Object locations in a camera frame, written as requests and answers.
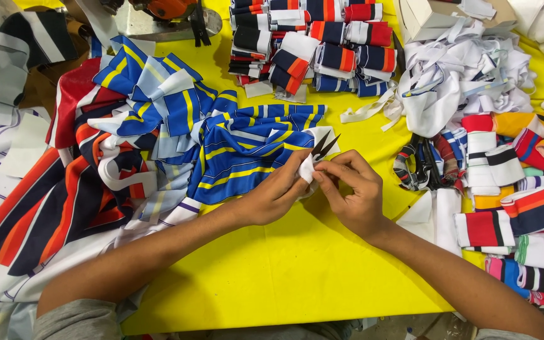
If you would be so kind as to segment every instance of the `person's right hand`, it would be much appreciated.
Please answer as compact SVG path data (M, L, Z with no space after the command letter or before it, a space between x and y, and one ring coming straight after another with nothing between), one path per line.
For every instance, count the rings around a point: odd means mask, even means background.
M378 241L390 224L382 214L381 176L355 150L322 161L314 169L313 178L339 221L366 242ZM343 197L338 190L338 179L352 187L354 193Z

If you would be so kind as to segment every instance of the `gray sleeve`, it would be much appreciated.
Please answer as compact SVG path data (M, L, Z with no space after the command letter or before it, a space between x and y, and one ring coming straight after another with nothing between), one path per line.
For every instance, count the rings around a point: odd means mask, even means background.
M61 305L35 321L33 339L121 339L115 306L114 303L92 299Z
M475 340L538 340L536 337L513 333L511 331L482 329Z

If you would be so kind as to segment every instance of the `hand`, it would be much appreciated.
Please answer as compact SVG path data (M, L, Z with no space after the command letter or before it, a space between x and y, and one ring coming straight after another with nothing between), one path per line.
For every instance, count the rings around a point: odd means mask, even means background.
M257 188L231 202L240 227L264 226L278 220L306 193L309 183L295 174L310 152L312 149L294 151L285 165L274 170Z
M322 161L314 169L313 178L339 221L366 242L377 241L390 225L382 214L381 176L355 150ZM352 187L354 193L343 197L338 190L339 180Z

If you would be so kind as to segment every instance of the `yellow tabletop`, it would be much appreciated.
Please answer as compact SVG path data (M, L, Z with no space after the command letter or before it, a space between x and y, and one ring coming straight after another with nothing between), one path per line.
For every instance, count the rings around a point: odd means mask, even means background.
M50 5L52 0L21 0L23 7ZM227 73L231 48L229 0L203 0L220 13L224 27L212 46L194 48L193 41L159 43L156 56L169 52L198 71L209 87L236 89L239 107L286 103L271 96L247 99ZM391 1L383 0L383 19L398 33ZM532 95L540 110L544 100L544 55L522 38L520 46L533 56L531 69L539 74ZM394 157L411 137L402 119L388 132L382 114L343 125L339 115L376 101L351 93L316 93L308 88L307 104L326 104L319 125L331 125L342 136L342 151L358 150L383 180L383 213L396 219L417 194L401 189L392 172ZM213 207L206 207L207 212ZM465 252L482 265L483 255ZM452 311L419 275L391 255L375 249L343 227L325 198L316 192L296 203L279 221L225 235L173 265L154 280L137 313L123 332L137 335L213 328L250 327L299 322L346 320L372 316Z

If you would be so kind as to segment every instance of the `forearm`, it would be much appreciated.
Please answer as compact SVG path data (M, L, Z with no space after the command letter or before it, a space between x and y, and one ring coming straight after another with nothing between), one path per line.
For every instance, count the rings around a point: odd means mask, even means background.
M233 202L175 227L148 235L59 275L43 290L37 316L77 299L118 303L163 269L238 226Z
M480 268L388 220L369 241L412 268L459 313L479 328L523 333L544 340L544 316Z

